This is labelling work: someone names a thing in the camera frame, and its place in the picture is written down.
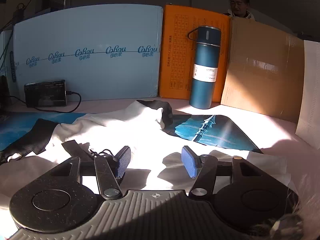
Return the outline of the white black t-shirt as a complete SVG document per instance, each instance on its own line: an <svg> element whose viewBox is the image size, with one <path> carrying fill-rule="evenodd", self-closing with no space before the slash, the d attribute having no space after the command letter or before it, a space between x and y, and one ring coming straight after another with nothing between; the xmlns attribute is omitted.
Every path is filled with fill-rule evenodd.
<svg viewBox="0 0 320 240"><path fill-rule="evenodd" d="M1 188L14 193L67 160L70 154L62 145L71 140L79 143L81 148L95 152L105 148L117 152L123 146L129 146L132 152L129 168L134 172L146 171L148 187L186 183L179 161L164 163L169 155L180 152L183 146L189 146L197 155L210 154L220 161L242 157L283 184L289 183L291 176L284 158L204 146L168 135L163 131L163 113L163 108L151 109L133 102L115 112L86 114L72 124L40 119L29 133L12 144L15 159L1 165Z"/></svg>

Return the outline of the blue printed desk mat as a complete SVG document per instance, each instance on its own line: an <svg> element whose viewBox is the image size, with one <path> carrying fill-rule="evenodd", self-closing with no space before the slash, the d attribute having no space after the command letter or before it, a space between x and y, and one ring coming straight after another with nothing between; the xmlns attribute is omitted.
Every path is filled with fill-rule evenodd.
<svg viewBox="0 0 320 240"><path fill-rule="evenodd" d="M1 117L1 150L25 135L34 126L37 119L71 124L83 113L18 113L10 112ZM173 123L164 128L164 132L186 140L192 140L210 115L174 114ZM228 117L216 115L214 124L203 133L199 143L208 146L231 148L261 153L261 150Z"/></svg>

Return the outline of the blue thermos bottle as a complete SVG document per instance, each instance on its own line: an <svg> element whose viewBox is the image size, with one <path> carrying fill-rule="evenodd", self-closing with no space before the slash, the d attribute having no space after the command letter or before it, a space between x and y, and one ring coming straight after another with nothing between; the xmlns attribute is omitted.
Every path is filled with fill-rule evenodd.
<svg viewBox="0 0 320 240"><path fill-rule="evenodd" d="M198 109L209 109L217 78L220 57L221 30L199 26L189 103Z"/></svg>

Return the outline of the smartphone on stand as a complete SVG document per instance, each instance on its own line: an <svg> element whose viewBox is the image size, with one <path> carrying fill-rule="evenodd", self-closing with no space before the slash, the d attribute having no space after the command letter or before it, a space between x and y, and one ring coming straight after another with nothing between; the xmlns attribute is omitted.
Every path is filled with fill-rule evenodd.
<svg viewBox="0 0 320 240"><path fill-rule="evenodd" d="M25 84L24 94L27 107L55 107L67 105L65 80Z"/></svg>

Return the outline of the white shopping bag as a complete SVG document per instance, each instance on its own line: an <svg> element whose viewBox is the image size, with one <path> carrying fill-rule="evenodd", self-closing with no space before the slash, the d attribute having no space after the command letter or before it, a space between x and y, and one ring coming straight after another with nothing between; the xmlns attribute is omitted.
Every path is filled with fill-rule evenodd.
<svg viewBox="0 0 320 240"><path fill-rule="evenodd" d="M319 149L320 87L319 43L304 41L304 85L296 135L315 149Z"/></svg>

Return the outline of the brown cardboard box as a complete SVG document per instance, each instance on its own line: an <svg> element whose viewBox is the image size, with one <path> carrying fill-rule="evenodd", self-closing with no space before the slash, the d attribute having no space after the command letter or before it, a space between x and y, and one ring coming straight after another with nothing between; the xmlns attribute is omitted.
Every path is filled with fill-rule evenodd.
<svg viewBox="0 0 320 240"><path fill-rule="evenodd" d="M297 122L303 96L304 41L233 17L221 104Z"/></svg>

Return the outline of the orange cardboard box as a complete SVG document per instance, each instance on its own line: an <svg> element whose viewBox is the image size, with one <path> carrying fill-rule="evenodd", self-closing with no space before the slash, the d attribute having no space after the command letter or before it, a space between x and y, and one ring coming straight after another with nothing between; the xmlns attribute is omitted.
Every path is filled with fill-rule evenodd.
<svg viewBox="0 0 320 240"><path fill-rule="evenodd" d="M161 44L159 96L189 99L196 51L197 33L188 33L199 26L221 30L221 49L213 102L220 102L226 78L229 51L230 18L226 15L180 5L164 7Z"/></svg>

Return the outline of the large light blue box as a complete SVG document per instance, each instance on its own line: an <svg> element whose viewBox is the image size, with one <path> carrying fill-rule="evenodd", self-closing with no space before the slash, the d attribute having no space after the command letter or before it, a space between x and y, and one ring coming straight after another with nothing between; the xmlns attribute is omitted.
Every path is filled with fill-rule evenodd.
<svg viewBox="0 0 320 240"><path fill-rule="evenodd" d="M84 100L158 94L163 9L102 4L64 9L15 25L18 90L65 80Z"/></svg>

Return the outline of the person behind boxes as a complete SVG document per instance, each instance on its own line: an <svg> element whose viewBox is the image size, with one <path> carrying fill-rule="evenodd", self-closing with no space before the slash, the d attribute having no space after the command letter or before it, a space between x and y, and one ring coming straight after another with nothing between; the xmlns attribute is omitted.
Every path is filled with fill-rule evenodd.
<svg viewBox="0 0 320 240"><path fill-rule="evenodd" d="M229 0L229 5L230 8L224 13L224 15L255 21L253 14L249 10L250 0Z"/></svg>

